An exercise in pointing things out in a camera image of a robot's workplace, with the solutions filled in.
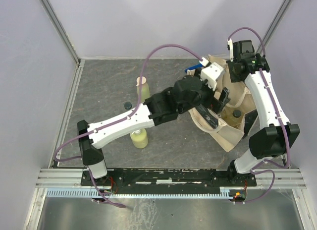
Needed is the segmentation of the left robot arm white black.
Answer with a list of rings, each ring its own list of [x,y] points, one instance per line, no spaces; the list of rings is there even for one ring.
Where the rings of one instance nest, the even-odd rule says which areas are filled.
[[[77,123],[80,136],[79,148],[83,165],[97,185],[105,185],[109,180],[102,148],[108,143],[139,129],[151,128],[176,120],[180,114],[196,108],[214,108],[217,113],[229,101],[229,90],[224,88],[219,99],[215,89],[208,85],[207,79],[186,75],[174,86],[153,94],[137,107],[99,123]]]

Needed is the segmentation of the beige canvas tote bag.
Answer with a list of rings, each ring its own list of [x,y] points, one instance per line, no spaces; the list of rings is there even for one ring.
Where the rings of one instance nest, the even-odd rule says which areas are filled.
[[[246,85],[243,82],[231,82],[226,61],[211,55],[208,55],[207,60],[216,62],[225,69],[224,75],[217,81],[215,97],[218,99],[223,88],[228,88],[230,101],[223,110],[240,110],[242,124],[239,129],[231,127],[221,118],[221,113],[217,115],[205,107],[193,108],[189,110],[189,113],[192,121],[201,131],[208,133],[226,152],[229,152],[250,134],[258,119],[258,112],[251,92]]]

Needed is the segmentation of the clear square bottle back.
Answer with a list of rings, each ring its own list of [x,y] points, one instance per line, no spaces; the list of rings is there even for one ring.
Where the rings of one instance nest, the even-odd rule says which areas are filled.
[[[239,129],[242,124],[242,112],[235,109],[223,110],[221,118],[231,127]]]

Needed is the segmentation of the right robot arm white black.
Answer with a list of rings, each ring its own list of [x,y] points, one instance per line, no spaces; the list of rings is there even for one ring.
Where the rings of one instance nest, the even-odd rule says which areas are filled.
[[[268,62],[265,55],[255,53],[252,41],[232,42],[227,40],[230,59],[227,60],[230,79],[242,81],[254,100],[260,130],[250,137],[248,150],[232,161],[226,174],[227,181],[239,185],[264,163],[273,164],[273,158],[285,154],[284,168],[290,165],[290,148],[300,129],[286,116],[274,91]]]

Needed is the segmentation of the green bottle beige flip cap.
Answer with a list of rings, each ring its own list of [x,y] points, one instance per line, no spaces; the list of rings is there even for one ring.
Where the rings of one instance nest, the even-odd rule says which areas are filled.
[[[139,97],[141,97],[142,100],[145,100],[150,97],[150,90],[149,90],[149,85],[147,83],[147,79],[145,77],[138,77],[136,79],[136,87],[137,87],[137,94]]]

